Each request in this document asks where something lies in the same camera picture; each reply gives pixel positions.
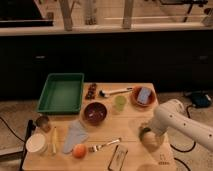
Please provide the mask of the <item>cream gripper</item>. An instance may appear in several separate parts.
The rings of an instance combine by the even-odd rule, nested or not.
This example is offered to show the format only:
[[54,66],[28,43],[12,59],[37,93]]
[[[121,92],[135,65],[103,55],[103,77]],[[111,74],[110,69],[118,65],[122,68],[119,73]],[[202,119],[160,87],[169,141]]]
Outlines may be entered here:
[[[145,128],[147,126],[141,125],[139,127],[139,132],[141,129]],[[160,146],[164,143],[165,136],[157,136],[155,133],[152,132],[150,129],[149,132],[147,132],[142,141],[142,145],[149,151],[149,152],[154,152],[160,148]]]

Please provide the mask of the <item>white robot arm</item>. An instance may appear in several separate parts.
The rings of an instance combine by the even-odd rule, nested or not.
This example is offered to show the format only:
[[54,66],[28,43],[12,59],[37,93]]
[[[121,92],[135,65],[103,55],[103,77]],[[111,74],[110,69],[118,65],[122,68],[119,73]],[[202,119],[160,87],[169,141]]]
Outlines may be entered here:
[[140,129],[139,137],[143,138],[148,132],[160,137],[171,127],[213,152],[213,127],[187,118],[183,112],[183,103],[177,99],[158,105],[148,124]]

